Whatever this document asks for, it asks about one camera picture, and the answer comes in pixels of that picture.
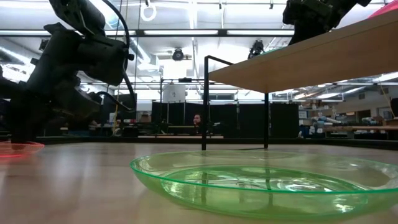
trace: laboratory room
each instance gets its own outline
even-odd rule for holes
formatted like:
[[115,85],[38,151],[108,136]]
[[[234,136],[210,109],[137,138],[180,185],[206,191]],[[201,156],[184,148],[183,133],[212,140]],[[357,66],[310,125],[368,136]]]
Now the laboratory room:
[[398,220],[398,0],[0,0],[0,223]]

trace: metal frame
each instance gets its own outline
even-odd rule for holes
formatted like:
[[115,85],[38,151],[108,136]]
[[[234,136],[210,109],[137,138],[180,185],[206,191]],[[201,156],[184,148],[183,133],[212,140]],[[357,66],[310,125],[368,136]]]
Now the metal frame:
[[[226,65],[233,65],[231,62],[227,62],[220,58],[216,58],[213,56],[205,57],[205,89],[203,90],[203,112],[202,112],[202,127],[201,127],[201,149],[202,151],[206,150],[207,145],[207,125],[208,125],[208,116],[209,116],[209,59],[212,59],[216,62],[224,63]],[[265,93],[264,97],[264,149],[268,148],[268,128],[269,128],[269,98],[268,93]]]

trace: person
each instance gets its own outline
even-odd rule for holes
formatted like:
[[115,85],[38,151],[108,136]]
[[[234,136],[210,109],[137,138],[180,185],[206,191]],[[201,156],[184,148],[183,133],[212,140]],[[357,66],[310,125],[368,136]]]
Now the person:
[[195,127],[195,134],[200,134],[201,133],[201,116],[200,116],[200,114],[194,115],[193,125]]

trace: wooden shelf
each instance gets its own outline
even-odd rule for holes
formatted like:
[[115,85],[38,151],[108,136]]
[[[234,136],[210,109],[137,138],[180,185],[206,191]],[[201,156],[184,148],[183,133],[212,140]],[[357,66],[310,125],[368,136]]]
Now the wooden shelf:
[[398,10],[210,73],[270,93],[398,71]]

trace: ceiling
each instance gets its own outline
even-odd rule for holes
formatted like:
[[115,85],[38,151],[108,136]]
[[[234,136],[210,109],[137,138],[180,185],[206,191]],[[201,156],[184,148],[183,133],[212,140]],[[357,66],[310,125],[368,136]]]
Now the ceiling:
[[[101,0],[90,0],[95,3],[108,21],[106,29],[113,29],[109,25],[114,15],[109,15],[109,9],[101,7]],[[116,7],[120,6],[120,1],[111,1]],[[127,15],[129,29],[292,29],[292,26],[285,26],[282,23],[282,12],[285,8],[285,1],[274,0],[274,7],[270,9],[269,1],[264,0],[151,0],[150,5],[156,8],[156,15],[150,21],[145,21],[142,16],[150,17],[152,9],[144,9],[140,14],[141,8],[145,8],[145,1],[123,0],[121,1],[121,13]],[[379,8],[383,7],[384,1],[373,0],[367,7],[355,6],[340,22],[339,27],[359,22],[368,18]],[[43,0],[0,0],[0,30],[16,29],[42,29],[44,25],[55,22],[62,22],[53,13],[48,1]],[[0,40],[18,45],[21,49],[27,50],[32,54],[24,54],[27,58],[33,55],[39,57],[40,37],[0,37]],[[139,47],[149,57],[156,56],[158,67],[164,68],[164,72],[170,72],[172,62],[166,60],[176,49],[181,48],[186,55],[195,53],[195,63],[197,66],[198,77],[203,76],[203,58],[207,55],[222,58],[224,60],[237,63],[247,60],[250,47],[256,40],[262,40],[266,50],[285,47],[290,38],[287,37],[140,37],[136,39]],[[184,63],[187,72],[186,76],[194,77],[193,60]],[[138,82],[159,81],[159,69],[153,69],[141,65],[142,61],[135,60],[129,64],[128,74],[138,77]],[[225,65],[211,62],[210,71],[219,69]],[[366,82],[366,80],[355,80],[355,82]],[[330,86],[312,87],[300,91],[323,91],[330,90]]]

